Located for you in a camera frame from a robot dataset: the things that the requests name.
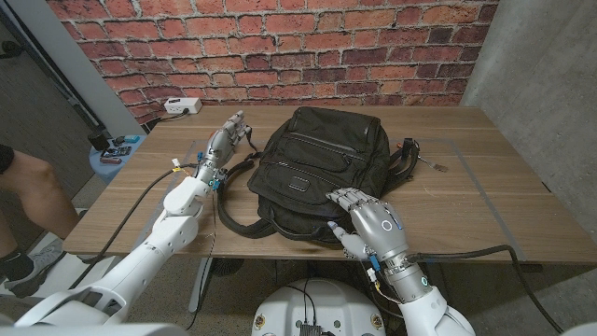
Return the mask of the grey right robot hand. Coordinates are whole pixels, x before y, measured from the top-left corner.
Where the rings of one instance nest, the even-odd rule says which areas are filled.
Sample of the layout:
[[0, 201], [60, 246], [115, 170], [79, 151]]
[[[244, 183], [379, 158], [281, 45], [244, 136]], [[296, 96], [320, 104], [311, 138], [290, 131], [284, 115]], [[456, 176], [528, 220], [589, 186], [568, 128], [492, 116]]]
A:
[[354, 188], [336, 189], [326, 196], [351, 217], [355, 233], [336, 222], [327, 222], [349, 254], [357, 259], [375, 254], [378, 260], [386, 261], [409, 249], [404, 224], [391, 204]]

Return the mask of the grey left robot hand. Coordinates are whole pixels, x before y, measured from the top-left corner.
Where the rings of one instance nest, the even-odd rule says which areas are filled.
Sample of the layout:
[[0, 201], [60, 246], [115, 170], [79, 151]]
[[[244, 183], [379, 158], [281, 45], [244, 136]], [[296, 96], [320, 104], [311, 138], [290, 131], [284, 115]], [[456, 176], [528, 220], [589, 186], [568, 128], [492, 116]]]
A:
[[199, 160], [196, 177], [205, 183], [213, 180], [216, 173], [233, 156], [234, 148], [251, 131], [251, 127], [244, 122], [242, 110], [232, 115], [209, 138], [207, 147]]

